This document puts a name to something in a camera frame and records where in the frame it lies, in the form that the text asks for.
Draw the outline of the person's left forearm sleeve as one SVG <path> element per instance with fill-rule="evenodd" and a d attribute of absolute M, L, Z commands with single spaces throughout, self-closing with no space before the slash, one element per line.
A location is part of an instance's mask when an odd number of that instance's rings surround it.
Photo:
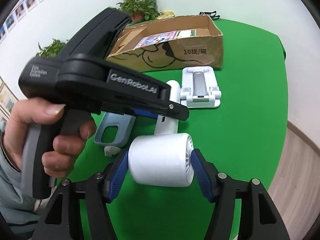
<path fill-rule="evenodd" d="M 49 202 L 22 194 L 21 168 L 22 155 L 9 152 L 1 132 L 1 214 L 15 234 L 33 231 Z"/>

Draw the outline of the person's left hand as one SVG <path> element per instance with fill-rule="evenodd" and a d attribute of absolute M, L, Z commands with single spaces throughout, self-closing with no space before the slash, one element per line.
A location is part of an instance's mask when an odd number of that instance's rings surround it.
<path fill-rule="evenodd" d="M 3 135 L 3 147 L 11 164 L 19 171 L 29 124 L 51 125 L 58 122 L 64 105 L 52 104 L 42 98 L 21 100 L 13 107 Z M 86 141 L 95 133 L 96 124 L 91 118 L 84 122 L 75 135 L 58 135 L 53 150 L 42 155 L 44 171 L 54 178 L 66 178 L 83 151 Z"/>

